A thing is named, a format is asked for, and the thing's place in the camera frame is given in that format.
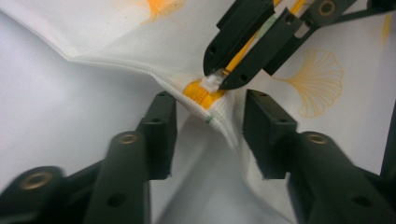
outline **white fabric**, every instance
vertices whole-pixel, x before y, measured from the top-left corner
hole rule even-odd
[[[246,88],[270,94],[299,122],[299,132],[325,133],[357,165],[379,171],[396,95],[396,76],[391,73],[396,62],[396,31],[393,23],[387,35],[385,16],[317,31],[274,77],[261,72],[245,88],[227,91],[204,110],[182,92],[202,78],[205,48],[218,32],[217,21],[233,1],[163,1],[179,8],[151,20],[149,3],[158,2],[2,0],[0,9],[69,61],[126,68],[155,77],[225,136],[241,158],[251,188],[289,219],[294,217],[285,181],[262,181],[242,140]],[[364,5],[365,1],[358,1],[352,9]]]

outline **orange ginkgo leaf print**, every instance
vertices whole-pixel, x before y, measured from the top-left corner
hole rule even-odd
[[[167,16],[181,9],[186,0],[147,0],[147,2],[150,9],[150,16],[142,24],[155,21],[160,17]]]
[[[387,43],[387,39],[390,33],[390,24],[392,23],[392,16],[390,14],[385,16],[384,25],[382,26],[382,44]]]
[[[293,77],[286,79],[300,94],[302,117],[313,118],[331,106],[343,91],[344,70],[333,53],[327,50],[309,49],[304,53],[304,63]]]

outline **brass insert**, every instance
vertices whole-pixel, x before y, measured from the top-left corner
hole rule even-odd
[[[128,145],[137,141],[137,136],[134,134],[125,134],[119,139],[121,144]]]
[[[309,134],[308,140],[316,144],[321,144],[321,145],[327,144],[327,139],[318,134]]]
[[[334,1],[323,1],[319,6],[319,14],[321,16],[331,16],[335,11]]]
[[[36,174],[32,174],[21,182],[21,189],[38,189],[49,183],[51,179],[52,174],[49,172],[39,172]]]

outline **screw hole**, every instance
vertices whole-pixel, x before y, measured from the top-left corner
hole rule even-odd
[[[215,54],[217,49],[216,49],[216,47],[212,46],[212,47],[210,47],[209,50],[210,50],[211,54]]]
[[[21,183],[21,189],[38,189],[50,182],[52,174],[49,172],[40,172],[29,175]]]
[[[309,134],[308,135],[308,140],[313,142],[313,143],[322,144],[322,145],[327,143],[327,139],[322,137],[322,136],[320,136],[320,135],[318,135],[318,134]]]
[[[294,22],[294,16],[293,15],[287,16],[285,21],[287,25],[291,25]]]
[[[311,19],[308,19],[306,21],[304,21],[305,25],[307,27],[313,27],[314,26],[314,22]]]
[[[241,75],[241,80],[245,82],[245,81],[248,80],[248,77],[246,75],[242,74]]]
[[[125,134],[120,139],[119,142],[124,145],[128,145],[137,141],[137,136],[134,134]]]
[[[319,6],[319,14],[322,16],[330,16],[335,11],[335,3],[333,1],[324,1]]]
[[[350,201],[352,201],[353,203],[356,203],[362,207],[371,207],[373,206],[373,203],[366,197],[361,196],[357,193],[352,193],[349,195],[349,199]]]
[[[107,205],[110,207],[119,207],[125,203],[126,198],[124,194],[115,193],[107,199]]]
[[[154,123],[161,123],[161,119],[152,119],[151,122],[154,122]]]

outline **black mechanical part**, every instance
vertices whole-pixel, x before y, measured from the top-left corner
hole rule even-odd
[[[149,180],[170,175],[177,139],[175,98],[160,92],[137,129],[117,135],[103,161],[68,177],[56,167],[20,175],[0,195],[0,223],[148,224]],[[34,188],[22,190],[21,183]]]
[[[282,129],[275,116],[286,112],[279,108],[266,94],[247,91],[244,136],[264,177],[290,173],[299,223],[396,223],[396,173],[384,178],[355,167],[330,137],[293,133],[295,121]]]
[[[19,175],[0,197],[0,223],[43,219],[59,208],[63,172],[57,167],[37,167]]]
[[[302,22],[287,9],[274,25],[257,42],[235,69],[224,78],[222,90],[233,90],[245,86],[277,55],[282,47],[294,38]]]
[[[115,136],[83,223],[149,223],[148,176],[145,136],[139,132]]]
[[[236,0],[219,21],[220,31],[205,51],[205,75],[225,68],[274,13],[272,0]]]
[[[243,135],[264,178],[285,178],[285,143],[296,128],[297,122],[271,96],[247,91]]]
[[[396,9],[396,0],[373,0],[368,3],[367,9],[344,15],[345,11],[355,2],[356,0],[316,0],[301,18],[294,17],[285,9],[282,16],[276,20],[275,24],[264,34],[258,43],[251,48],[240,64],[224,78],[219,88],[222,90],[240,88],[248,84],[261,69],[269,75],[273,75],[321,27]],[[248,4],[252,5],[253,3],[245,1],[244,4],[248,7]],[[233,15],[238,15],[238,17],[243,19],[246,18],[246,16],[243,17],[238,14],[242,11],[241,6],[241,0],[236,1],[219,22],[218,27],[220,28],[220,32],[205,52],[204,72],[206,75],[225,68],[233,56],[243,47],[254,32],[257,31],[237,32],[242,32],[240,30],[244,27],[241,26],[245,25],[242,22],[233,21]],[[265,11],[265,13],[268,13],[265,14],[265,18],[268,19],[270,13],[269,11]],[[228,23],[230,26],[233,26],[233,29],[226,29]],[[304,28],[303,34],[299,33],[301,28]]]
[[[392,173],[396,175],[396,102],[393,107],[392,119],[389,126],[388,141],[382,162],[381,176],[388,177]]]
[[[158,93],[136,130],[149,139],[148,179],[166,179],[171,174],[177,140],[175,98],[166,91]]]
[[[302,37],[293,36],[283,43],[271,61],[262,65],[264,71],[273,75],[317,29],[335,22],[355,2],[356,0],[315,1],[300,18],[309,27],[309,31]]]
[[[331,138],[302,133],[290,149],[293,206],[311,204],[297,216],[299,223],[396,223],[392,207]],[[304,186],[308,189],[300,193]],[[312,194],[300,203],[307,192]]]

